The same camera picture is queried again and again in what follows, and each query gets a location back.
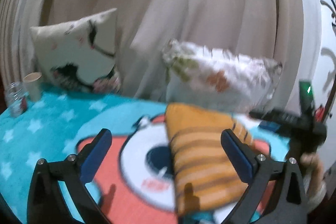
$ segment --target blue blanket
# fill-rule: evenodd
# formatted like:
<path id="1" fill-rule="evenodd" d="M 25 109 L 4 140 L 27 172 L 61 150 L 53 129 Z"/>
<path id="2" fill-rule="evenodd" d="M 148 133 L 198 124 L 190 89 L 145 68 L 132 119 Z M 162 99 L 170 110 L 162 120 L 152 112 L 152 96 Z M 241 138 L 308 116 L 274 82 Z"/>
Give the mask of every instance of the blue blanket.
<path id="1" fill-rule="evenodd" d="M 12 118 L 6 110 L 0 116 L 0 192 L 19 220 L 26 223 L 28 190 L 39 158 L 49 162 L 64 160 L 67 155 L 78 152 L 82 140 L 96 135 L 102 128 L 108 128 L 113 136 L 120 136 L 122 143 L 124 136 L 134 133 L 139 119 L 155 119 L 165 109 L 162 103 L 115 95 L 64 93 L 47 87 L 39 102 L 29 102 L 26 113 Z M 283 160 L 288 151 L 287 139 L 259 129 L 258 122 L 249 122 L 243 116 L 237 118 L 253 136 L 272 145 L 275 159 Z M 86 186 L 98 201 L 101 189 L 94 183 Z M 61 187 L 73 216 L 81 220 L 66 189 Z"/>

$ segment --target white cushion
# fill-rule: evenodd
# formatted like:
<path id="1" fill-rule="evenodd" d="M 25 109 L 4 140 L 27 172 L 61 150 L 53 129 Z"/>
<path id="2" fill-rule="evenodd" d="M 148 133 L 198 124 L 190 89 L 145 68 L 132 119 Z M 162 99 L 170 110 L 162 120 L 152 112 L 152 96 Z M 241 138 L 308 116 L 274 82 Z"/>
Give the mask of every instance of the white cushion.
<path id="1" fill-rule="evenodd" d="M 267 58 L 171 40 L 162 51 L 167 66 L 166 102 L 248 113 L 272 98 L 282 65 Z"/>
<path id="2" fill-rule="evenodd" d="M 68 90 L 118 92 L 116 20 L 117 9 L 111 9 L 77 21 L 31 27 L 44 78 Z"/>

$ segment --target cartoon eye print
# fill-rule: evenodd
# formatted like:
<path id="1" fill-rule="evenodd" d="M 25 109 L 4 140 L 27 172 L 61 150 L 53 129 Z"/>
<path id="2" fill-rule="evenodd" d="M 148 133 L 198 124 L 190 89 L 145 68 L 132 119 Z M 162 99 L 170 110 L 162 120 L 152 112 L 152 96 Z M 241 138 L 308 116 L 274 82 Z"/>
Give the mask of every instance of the cartoon eye print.
<path id="1" fill-rule="evenodd" d="M 114 224 L 147 224 L 149 219 L 176 224 L 164 115 L 152 120 L 142 118 L 137 126 L 131 136 L 113 136 L 112 146 L 94 177 L 101 195 L 100 208 Z M 160 137 L 152 140 L 154 135 Z M 77 151 L 92 140 L 80 141 Z M 148 140 L 151 145 L 144 145 Z"/>
<path id="2" fill-rule="evenodd" d="M 126 184 L 144 201 L 165 211 L 175 209 L 173 167 L 164 123 L 147 117 L 120 152 L 120 171 Z"/>

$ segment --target curtain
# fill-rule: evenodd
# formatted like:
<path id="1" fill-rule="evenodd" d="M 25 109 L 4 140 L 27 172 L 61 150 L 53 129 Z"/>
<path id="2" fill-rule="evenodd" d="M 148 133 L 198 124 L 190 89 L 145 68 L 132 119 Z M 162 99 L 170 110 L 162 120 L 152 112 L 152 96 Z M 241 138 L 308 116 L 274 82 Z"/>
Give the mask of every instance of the curtain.
<path id="1" fill-rule="evenodd" d="M 292 39 L 302 45 L 301 0 L 46 0 L 35 16 L 37 24 L 50 25 L 114 7 L 118 8 L 117 66 L 127 96 L 154 100 L 161 96 L 165 81 L 161 49 L 172 38 L 275 58 L 284 65 Z M 31 69 L 33 49 L 26 49 L 30 57 L 19 63 Z"/>
<path id="2" fill-rule="evenodd" d="M 43 0 L 0 0 L 0 69 L 6 87 L 35 70 L 29 27 L 40 21 Z"/>

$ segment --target cartoon character print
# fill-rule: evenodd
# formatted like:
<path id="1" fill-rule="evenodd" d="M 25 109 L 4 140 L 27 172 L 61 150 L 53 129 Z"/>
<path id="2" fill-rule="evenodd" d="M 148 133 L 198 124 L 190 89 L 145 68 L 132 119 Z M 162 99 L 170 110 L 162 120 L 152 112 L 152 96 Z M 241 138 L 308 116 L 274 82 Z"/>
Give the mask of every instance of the cartoon character print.
<path id="1" fill-rule="evenodd" d="M 113 136 L 112 146 L 94 177 L 101 192 L 101 210 L 113 224 L 147 224 L 149 219 L 151 223 L 162 224 L 222 223 L 235 203 L 178 221 L 174 213 L 173 167 L 164 119 L 164 115 L 153 119 L 142 117 L 135 123 L 136 131 L 132 135 Z M 78 152 L 93 138 L 80 141 Z M 254 145 L 270 154 L 268 143 L 255 140 Z"/>

